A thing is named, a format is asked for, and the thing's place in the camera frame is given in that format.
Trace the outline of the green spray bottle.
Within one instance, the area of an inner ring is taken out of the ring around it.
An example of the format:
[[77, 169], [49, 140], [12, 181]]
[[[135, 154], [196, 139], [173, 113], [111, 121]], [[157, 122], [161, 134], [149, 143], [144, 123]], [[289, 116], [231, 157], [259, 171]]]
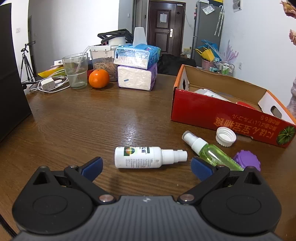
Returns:
[[212, 166], [224, 165], [231, 171], [243, 171], [244, 169], [231, 157], [213, 144], [207, 143], [200, 137], [195, 136], [190, 131], [185, 131], [182, 140], [204, 161]]

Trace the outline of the purple ridged cap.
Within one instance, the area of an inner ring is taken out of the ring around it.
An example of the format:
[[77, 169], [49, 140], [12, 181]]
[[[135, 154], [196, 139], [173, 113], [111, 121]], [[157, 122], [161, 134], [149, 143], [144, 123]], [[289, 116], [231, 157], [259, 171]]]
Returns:
[[257, 156], [250, 151], [241, 150], [236, 153], [233, 160], [242, 168], [254, 167], [258, 171], [261, 171], [261, 163]]

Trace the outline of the white bottle cap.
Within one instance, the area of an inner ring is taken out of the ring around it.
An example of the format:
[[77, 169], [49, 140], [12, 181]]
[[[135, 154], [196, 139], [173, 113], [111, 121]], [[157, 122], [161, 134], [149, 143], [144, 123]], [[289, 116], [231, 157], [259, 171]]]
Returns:
[[221, 126], [216, 131], [216, 141], [223, 147], [231, 147], [237, 140], [236, 134], [229, 128]]

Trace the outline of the white spray bottle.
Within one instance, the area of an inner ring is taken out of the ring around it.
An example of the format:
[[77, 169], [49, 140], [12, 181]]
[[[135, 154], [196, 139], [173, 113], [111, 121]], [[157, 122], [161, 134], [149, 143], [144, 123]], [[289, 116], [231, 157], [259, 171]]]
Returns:
[[183, 150], [161, 149], [160, 147], [116, 147], [116, 168], [150, 169], [163, 165], [186, 162], [188, 153]]

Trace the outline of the red white lint brush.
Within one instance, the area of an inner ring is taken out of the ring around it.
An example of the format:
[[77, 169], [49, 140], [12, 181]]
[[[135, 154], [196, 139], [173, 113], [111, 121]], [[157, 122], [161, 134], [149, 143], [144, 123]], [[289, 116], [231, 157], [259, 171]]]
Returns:
[[[230, 100], [226, 99], [225, 97], [222, 97], [222, 96], [218, 95], [217, 93], [212, 92], [211, 90], [208, 90], [208, 89], [198, 89], [198, 90], [196, 90], [194, 92], [197, 93], [197, 94], [202, 94], [202, 95], [206, 95], [206, 96], [209, 96], [209, 97], [213, 97], [213, 98], [216, 98], [216, 99], [220, 99], [220, 100], [230, 102]], [[248, 107], [248, 108], [251, 108], [251, 109], [255, 109], [253, 106], [250, 106], [249, 104], [247, 104], [245, 102], [238, 101], [238, 102], [236, 102], [236, 104], [239, 104], [241, 106]]]

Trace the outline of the red cardboard box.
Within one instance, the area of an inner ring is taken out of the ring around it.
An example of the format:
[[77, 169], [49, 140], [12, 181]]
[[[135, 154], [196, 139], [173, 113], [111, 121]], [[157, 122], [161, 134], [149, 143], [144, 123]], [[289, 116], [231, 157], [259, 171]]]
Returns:
[[[198, 89], [211, 90], [230, 102], [197, 94]], [[255, 109], [236, 104], [238, 101]], [[211, 130], [224, 126], [283, 148], [295, 138], [295, 118], [272, 92], [188, 65], [181, 66], [174, 84], [171, 120]]]

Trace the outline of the orange fruit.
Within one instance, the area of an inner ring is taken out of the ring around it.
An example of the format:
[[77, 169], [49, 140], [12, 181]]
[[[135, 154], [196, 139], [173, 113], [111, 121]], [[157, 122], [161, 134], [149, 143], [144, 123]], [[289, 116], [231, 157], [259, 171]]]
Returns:
[[110, 81], [109, 73], [104, 69], [92, 71], [89, 75], [89, 84], [93, 88], [104, 88]]

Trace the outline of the pink textured vase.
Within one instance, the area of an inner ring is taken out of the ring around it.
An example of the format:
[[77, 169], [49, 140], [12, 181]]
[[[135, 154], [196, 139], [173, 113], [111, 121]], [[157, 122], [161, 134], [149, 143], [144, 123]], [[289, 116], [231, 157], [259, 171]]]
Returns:
[[291, 88], [292, 97], [290, 102], [287, 106], [287, 109], [292, 114], [294, 118], [296, 118], [296, 79], [293, 81], [292, 88]]

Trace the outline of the purple tissue pack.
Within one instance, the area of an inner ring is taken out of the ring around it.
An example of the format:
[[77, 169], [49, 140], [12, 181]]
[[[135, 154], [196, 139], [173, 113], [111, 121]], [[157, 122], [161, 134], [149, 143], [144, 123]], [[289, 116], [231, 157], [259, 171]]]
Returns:
[[157, 63], [147, 70], [119, 66], [117, 73], [119, 87], [151, 91], [158, 74]]

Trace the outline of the black tripod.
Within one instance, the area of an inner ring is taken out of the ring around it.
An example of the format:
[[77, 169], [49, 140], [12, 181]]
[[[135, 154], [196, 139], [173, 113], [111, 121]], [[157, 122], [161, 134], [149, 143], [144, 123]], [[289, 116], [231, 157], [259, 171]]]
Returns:
[[27, 47], [32, 46], [33, 44], [35, 44], [36, 41], [32, 41], [29, 42], [27, 44], [25, 44], [25, 47], [21, 50], [22, 53], [22, 63], [21, 63], [21, 74], [20, 76], [22, 76], [23, 73], [23, 66], [25, 67], [25, 71], [27, 73], [27, 80], [22, 81], [22, 85], [27, 85], [27, 84], [34, 84], [35, 83], [35, 76], [34, 76], [34, 72], [33, 69], [29, 63], [29, 60], [27, 58], [26, 53], [28, 53], [29, 51], [27, 50]]

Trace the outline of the black bag on chair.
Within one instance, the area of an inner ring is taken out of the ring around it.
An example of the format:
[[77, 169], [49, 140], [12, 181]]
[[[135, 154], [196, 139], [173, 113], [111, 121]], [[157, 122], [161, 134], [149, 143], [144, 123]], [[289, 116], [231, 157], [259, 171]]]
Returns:
[[177, 76], [182, 65], [197, 67], [193, 59], [163, 54], [158, 60], [158, 74]]

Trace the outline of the clear food container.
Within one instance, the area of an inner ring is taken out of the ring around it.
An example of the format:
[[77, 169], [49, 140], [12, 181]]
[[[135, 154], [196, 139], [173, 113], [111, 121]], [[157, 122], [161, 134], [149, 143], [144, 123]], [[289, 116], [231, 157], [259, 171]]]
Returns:
[[103, 69], [108, 72], [110, 81], [118, 79], [117, 65], [114, 64], [115, 48], [110, 45], [95, 45], [90, 47], [93, 69]]

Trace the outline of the blue tissue pack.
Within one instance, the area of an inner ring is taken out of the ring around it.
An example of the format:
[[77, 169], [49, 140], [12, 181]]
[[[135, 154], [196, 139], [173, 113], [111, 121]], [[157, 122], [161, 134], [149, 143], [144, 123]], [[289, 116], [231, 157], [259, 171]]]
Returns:
[[159, 47], [147, 45], [144, 27], [135, 27], [133, 43], [119, 45], [113, 63], [147, 70], [158, 62], [160, 53]]

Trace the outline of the grey refrigerator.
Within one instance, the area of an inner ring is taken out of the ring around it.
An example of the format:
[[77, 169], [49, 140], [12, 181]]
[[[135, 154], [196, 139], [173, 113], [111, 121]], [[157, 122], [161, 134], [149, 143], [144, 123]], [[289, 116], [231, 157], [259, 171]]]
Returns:
[[[203, 11], [203, 8], [206, 8], [207, 6], [211, 6], [214, 9], [214, 11], [209, 13], [208, 15]], [[220, 25], [218, 25], [216, 35], [214, 34], [217, 27], [217, 23], [219, 21], [219, 14], [222, 9], [222, 1], [196, 2], [194, 14], [195, 25], [192, 41], [191, 58], [196, 61], [196, 65], [198, 67], [202, 66], [202, 58], [201, 55], [195, 49], [204, 45], [202, 40], [207, 40], [208, 42], [216, 44], [219, 50], [221, 37], [218, 35], [218, 33], [220, 30]]]

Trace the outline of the dried pink roses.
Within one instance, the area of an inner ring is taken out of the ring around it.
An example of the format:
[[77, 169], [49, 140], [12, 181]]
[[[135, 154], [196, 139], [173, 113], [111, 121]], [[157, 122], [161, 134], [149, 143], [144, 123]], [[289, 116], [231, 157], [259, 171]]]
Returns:
[[[292, 1], [292, 0], [280, 1], [280, 4], [282, 5], [283, 11], [286, 16], [296, 19], [295, 1]], [[295, 30], [290, 29], [289, 39], [294, 45], [296, 45]]]

